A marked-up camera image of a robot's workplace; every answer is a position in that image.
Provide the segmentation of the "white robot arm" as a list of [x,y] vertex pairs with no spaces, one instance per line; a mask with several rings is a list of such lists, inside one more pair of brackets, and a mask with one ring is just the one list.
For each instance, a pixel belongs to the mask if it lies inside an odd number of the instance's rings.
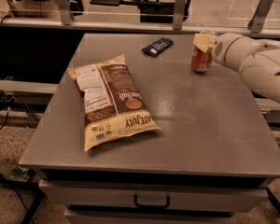
[[280,104],[280,41],[199,33],[193,45],[210,51],[215,63],[237,72],[250,90]]

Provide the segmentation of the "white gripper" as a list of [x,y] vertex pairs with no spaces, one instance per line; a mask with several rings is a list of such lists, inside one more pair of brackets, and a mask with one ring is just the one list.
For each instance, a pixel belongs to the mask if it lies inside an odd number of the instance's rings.
[[193,45],[206,53],[212,50],[212,58],[226,68],[238,72],[242,61],[252,53],[253,39],[237,34],[196,34]]

